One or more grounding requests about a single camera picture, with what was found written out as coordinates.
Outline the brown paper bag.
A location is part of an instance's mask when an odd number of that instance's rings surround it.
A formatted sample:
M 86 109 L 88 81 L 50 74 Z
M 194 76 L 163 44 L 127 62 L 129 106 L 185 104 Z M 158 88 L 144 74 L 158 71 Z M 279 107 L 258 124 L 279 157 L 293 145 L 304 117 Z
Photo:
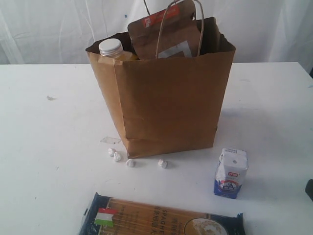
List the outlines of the brown paper bag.
M 195 57 L 119 61 L 100 55 L 99 44 L 116 38 L 137 56 L 128 30 L 86 49 L 130 158 L 213 146 L 236 49 L 215 18 L 194 19 L 201 31 Z

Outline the small white candy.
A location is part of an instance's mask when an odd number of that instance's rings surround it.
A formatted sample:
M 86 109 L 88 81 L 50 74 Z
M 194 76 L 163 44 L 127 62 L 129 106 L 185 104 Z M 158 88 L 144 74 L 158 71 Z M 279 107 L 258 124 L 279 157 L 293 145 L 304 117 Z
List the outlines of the small white candy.
M 131 167 L 131 168 L 135 167 L 135 160 L 134 159 L 128 159 L 126 161 L 126 166 Z
M 163 168 L 163 169 L 166 169 L 167 166 L 168 166 L 168 162 L 165 161 L 165 160 L 163 160 L 163 159 L 160 159 L 160 160 L 158 161 L 158 166 L 161 167 L 161 168 Z
M 122 156 L 120 155 L 119 152 L 114 152 L 113 159 L 114 159 L 115 162 L 119 162 L 119 161 L 122 160 Z
M 114 154 L 115 154 L 115 152 L 116 152 L 116 150 L 115 150 L 114 148 L 109 148 L 109 149 L 108 149 L 108 155 L 109 155 L 110 157 L 113 157 Z

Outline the brown snack pouch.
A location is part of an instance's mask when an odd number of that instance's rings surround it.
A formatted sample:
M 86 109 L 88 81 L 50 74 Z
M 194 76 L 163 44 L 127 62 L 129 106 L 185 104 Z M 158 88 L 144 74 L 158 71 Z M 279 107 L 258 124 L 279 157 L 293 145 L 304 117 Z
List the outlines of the brown snack pouch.
M 139 59 L 197 56 L 201 31 L 195 16 L 194 2 L 182 0 L 130 23 L 128 33 Z

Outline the yellow millet bottle white cap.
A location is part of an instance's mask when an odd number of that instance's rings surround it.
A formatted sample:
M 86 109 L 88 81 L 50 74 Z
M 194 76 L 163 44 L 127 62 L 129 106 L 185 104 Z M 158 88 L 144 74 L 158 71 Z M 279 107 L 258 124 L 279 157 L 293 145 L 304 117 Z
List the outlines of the yellow millet bottle white cap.
M 103 40 L 99 46 L 101 56 L 119 61 L 136 61 L 138 57 L 132 52 L 125 51 L 119 39 L 110 38 Z

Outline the small white blue milk carton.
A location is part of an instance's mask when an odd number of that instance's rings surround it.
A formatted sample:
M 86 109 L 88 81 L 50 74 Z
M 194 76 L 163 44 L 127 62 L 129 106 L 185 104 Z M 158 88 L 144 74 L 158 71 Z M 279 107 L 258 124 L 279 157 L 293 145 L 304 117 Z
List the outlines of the small white blue milk carton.
M 223 148 L 215 172 L 214 194 L 235 199 L 248 170 L 247 152 Z

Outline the spaghetti packet dark blue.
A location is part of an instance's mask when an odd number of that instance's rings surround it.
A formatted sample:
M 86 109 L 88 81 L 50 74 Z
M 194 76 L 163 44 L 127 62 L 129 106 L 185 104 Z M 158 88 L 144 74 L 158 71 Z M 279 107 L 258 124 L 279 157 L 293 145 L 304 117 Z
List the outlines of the spaghetti packet dark blue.
M 244 235 L 243 215 L 228 217 L 95 194 L 81 235 Z

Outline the clear tape piece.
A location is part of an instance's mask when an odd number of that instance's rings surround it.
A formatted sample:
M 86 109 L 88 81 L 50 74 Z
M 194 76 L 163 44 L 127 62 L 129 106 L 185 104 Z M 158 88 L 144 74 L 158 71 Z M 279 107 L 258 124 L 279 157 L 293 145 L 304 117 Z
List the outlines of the clear tape piece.
M 121 139 L 106 136 L 103 139 L 101 139 L 100 142 L 107 144 L 119 144 L 121 142 Z

